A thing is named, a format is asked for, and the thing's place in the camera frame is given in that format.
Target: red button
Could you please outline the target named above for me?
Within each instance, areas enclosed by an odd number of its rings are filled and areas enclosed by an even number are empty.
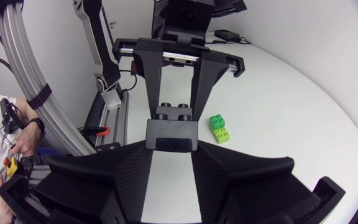
[[[9,161],[9,159],[7,157],[5,157],[4,159],[4,165],[5,166],[9,166],[11,164],[11,162]]]

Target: green lego brick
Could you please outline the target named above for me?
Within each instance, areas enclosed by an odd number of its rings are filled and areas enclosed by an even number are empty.
[[[212,116],[209,118],[209,127],[212,130],[217,130],[219,128],[224,128],[224,120],[220,114]]]
[[[227,133],[226,128],[219,128],[217,130],[212,131],[212,133],[214,134],[214,137],[218,144],[221,144],[221,143],[224,143],[224,142],[227,142],[228,140],[230,140],[230,135],[229,135],[229,133]]]

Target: power adapter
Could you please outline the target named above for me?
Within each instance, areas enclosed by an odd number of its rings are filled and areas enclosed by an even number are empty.
[[[220,39],[224,39],[225,41],[233,41],[240,38],[239,34],[228,30],[216,30],[215,36],[219,37]]]

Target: black strap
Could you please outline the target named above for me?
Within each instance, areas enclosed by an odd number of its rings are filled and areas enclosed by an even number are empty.
[[[27,102],[30,105],[30,107],[33,110],[35,110],[45,103],[45,101],[48,99],[48,97],[50,96],[51,93],[52,93],[52,90],[50,89],[49,84],[47,83],[36,97],[34,97],[30,101],[27,100]]]

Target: white tabletop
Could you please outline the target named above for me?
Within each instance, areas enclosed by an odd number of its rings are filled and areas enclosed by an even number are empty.
[[[220,146],[260,157],[295,160],[293,175],[310,190],[323,176],[346,194],[325,223],[348,223],[358,209],[358,130],[323,90],[300,72],[253,45],[212,45],[244,58],[246,71],[227,72],[214,86],[199,122],[199,140],[216,144],[208,118],[221,114],[231,135]],[[122,58],[121,69],[130,68]],[[122,74],[123,88],[134,78]],[[190,104],[191,67],[163,68],[160,103]],[[145,139],[150,118],[145,82],[130,91],[128,144]],[[143,222],[200,222],[190,154],[154,152]]]

